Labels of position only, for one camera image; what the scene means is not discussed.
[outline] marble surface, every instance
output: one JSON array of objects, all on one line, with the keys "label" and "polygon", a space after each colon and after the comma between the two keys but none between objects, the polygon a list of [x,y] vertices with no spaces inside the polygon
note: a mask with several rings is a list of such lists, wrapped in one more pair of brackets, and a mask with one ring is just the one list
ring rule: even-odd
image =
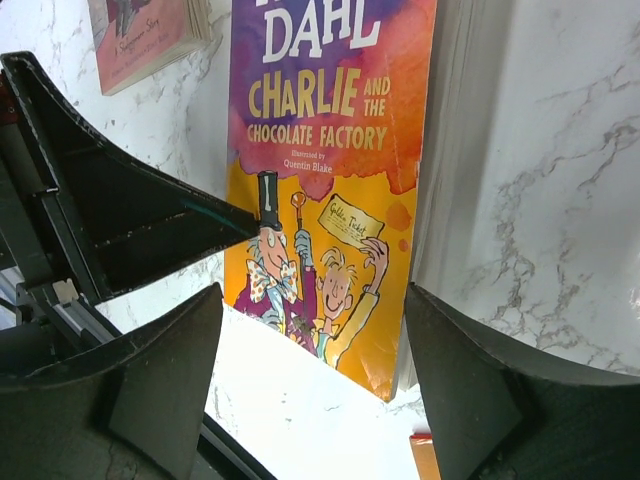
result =
[{"label": "marble surface", "polygon": [[[224,195],[230,0],[211,0],[215,41],[116,94],[100,95],[87,0],[3,0],[0,52],[31,50],[114,143]],[[214,256],[102,305],[123,331],[222,280]],[[408,437],[427,428],[420,392],[384,404],[267,327],[227,310],[206,411],[277,478],[417,479]]]},{"label": "marble surface", "polygon": [[518,0],[496,78],[441,296],[547,352],[640,374],[640,3]]}]

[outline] orange book cover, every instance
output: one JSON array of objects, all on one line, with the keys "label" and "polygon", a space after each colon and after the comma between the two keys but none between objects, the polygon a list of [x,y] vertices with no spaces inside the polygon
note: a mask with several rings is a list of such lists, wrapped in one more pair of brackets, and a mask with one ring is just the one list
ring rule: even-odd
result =
[{"label": "orange book cover", "polygon": [[436,0],[233,2],[225,298],[389,400]]},{"label": "orange book cover", "polygon": [[100,86],[105,94],[117,91],[186,33],[183,0],[88,1]]}]

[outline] orange spot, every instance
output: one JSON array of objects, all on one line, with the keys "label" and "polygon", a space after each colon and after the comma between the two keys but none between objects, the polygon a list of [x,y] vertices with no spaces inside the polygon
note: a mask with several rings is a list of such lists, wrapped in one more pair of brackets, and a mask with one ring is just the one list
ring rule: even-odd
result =
[{"label": "orange spot", "polygon": [[387,209],[386,220],[387,225],[391,228],[399,232],[404,232],[411,226],[413,218],[409,214],[407,207],[400,201],[395,201]]}]

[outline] golden ticket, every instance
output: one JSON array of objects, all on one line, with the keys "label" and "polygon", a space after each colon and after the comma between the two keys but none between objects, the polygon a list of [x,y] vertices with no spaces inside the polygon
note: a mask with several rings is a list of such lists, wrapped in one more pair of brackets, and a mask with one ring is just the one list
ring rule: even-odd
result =
[{"label": "golden ticket", "polygon": [[361,249],[365,238],[380,235],[384,223],[333,194],[318,223],[343,243]]}]

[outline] bow tie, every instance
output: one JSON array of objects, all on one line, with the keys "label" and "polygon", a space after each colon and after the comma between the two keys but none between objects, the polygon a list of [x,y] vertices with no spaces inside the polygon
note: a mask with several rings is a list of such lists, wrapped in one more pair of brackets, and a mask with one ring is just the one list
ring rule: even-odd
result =
[{"label": "bow tie", "polygon": [[277,288],[289,303],[294,303],[298,299],[298,272],[295,261],[282,265],[280,269],[281,282],[269,275],[262,265],[253,260],[247,261],[247,268],[251,279],[251,301],[253,303],[261,302],[269,288]]}]

